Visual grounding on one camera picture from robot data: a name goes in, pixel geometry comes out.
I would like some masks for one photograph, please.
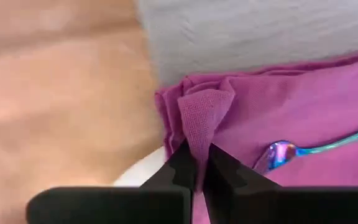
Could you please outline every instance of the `iridescent spoon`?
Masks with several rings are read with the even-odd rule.
[[[335,149],[339,146],[343,146],[347,143],[354,142],[358,140],[358,133],[353,134],[347,138],[328,144],[325,146],[314,147],[309,149],[300,148],[289,141],[277,141],[269,146],[269,170],[275,169],[279,166],[282,166],[293,159],[295,156],[305,156],[308,154],[316,154],[319,152],[328,151]]]

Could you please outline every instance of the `wooden surface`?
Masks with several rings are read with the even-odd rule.
[[[0,0],[0,223],[57,185],[106,185],[161,145],[129,0]]]

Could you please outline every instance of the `folded napkin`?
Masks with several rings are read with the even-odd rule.
[[[256,72],[195,74],[156,93],[170,156],[187,138],[203,181],[208,148],[219,146],[265,172],[264,152],[278,140],[301,147],[358,131],[358,55],[274,66]],[[358,141],[295,158],[265,173],[284,186],[358,185]],[[209,223],[201,193],[194,223]]]

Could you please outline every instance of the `spoon handle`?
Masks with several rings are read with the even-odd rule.
[[[319,153],[319,152],[323,152],[323,151],[327,151],[330,149],[334,149],[336,147],[339,146],[343,146],[347,143],[353,142],[353,141],[357,141],[358,140],[358,133],[355,133],[347,138],[341,139],[337,142],[325,145],[325,146],[320,146],[320,147],[314,147],[311,149],[299,149],[298,153],[299,155],[305,155],[305,154],[313,154],[313,153]]]

